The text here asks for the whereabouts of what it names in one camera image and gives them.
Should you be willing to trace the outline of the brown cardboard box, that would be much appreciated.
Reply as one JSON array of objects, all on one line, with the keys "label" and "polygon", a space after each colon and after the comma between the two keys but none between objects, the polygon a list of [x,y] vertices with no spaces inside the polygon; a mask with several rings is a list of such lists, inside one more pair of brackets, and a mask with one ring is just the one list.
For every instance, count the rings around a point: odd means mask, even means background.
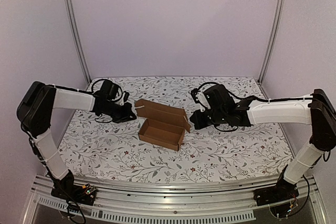
[{"label": "brown cardboard box", "polygon": [[145,118],[138,136],[141,141],[179,151],[191,125],[184,109],[139,99],[134,104],[137,116]]}]

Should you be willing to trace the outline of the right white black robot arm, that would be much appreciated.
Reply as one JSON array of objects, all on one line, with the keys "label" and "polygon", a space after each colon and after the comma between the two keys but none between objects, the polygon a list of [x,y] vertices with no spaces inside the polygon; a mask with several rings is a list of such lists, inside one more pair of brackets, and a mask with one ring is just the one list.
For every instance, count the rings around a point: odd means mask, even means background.
[{"label": "right white black robot arm", "polygon": [[304,173],[321,156],[335,148],[335,109],[321,89],[295,98],[262,99],[255,95],[240,98],[222,84],[206,82],[191,91],[200,109],[190,117],[195,129],[226,124],[229,132],[239,127],[268,123],[298,123],[310,125],[312,135],[294,160],[283,170],[279,184],[271,190],[276,201],[291,194]]}]

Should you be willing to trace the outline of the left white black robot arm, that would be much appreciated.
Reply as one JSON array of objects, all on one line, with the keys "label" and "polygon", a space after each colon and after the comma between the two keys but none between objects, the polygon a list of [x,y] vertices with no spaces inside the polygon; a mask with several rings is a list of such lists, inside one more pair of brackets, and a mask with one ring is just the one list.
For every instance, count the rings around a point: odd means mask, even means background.
[{"label": "left white black robot arm", "polygon": [[61,181],[57,190],[67,200],[77,197],[78,188],[64,180],[71,176],[71,171],[62,160],[51,133],[54,110],[80,110],[96,116],[107,115],[113,123],[129,122],[137,118],[128,102],[128,92],[111,80],[101,79],[100,82],[98,90],[84,91],[35,81],[16,111],[20,128],[28,135],[33,153],[46,167],[49,176]]}]

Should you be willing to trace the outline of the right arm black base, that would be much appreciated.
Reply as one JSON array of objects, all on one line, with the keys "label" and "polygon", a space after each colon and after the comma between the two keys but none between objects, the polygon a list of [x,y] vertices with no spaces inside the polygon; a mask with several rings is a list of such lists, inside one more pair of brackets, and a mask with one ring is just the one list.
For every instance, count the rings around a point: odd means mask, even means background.
[{"label": "right arm black base", "polygon": [[297,184],[291,184],[284,179],[287,165],[282,170],[274,186],[264,187],[253,191],[257,206],[274,204],[299,196]]}]

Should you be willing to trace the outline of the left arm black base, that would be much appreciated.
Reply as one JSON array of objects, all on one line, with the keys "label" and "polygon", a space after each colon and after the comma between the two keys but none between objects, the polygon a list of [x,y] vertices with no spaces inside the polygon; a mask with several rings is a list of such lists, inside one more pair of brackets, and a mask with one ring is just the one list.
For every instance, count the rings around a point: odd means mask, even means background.
[{"label": "left arm black base", "polygon": [[50,175],[50,178],[54,183],[51,191],[52,196],[78,204],[93,206],[97,194],[95,186],[90,184],[75,185],[75,179],[70,170],[63,179],[56,179],[53,175]]}]

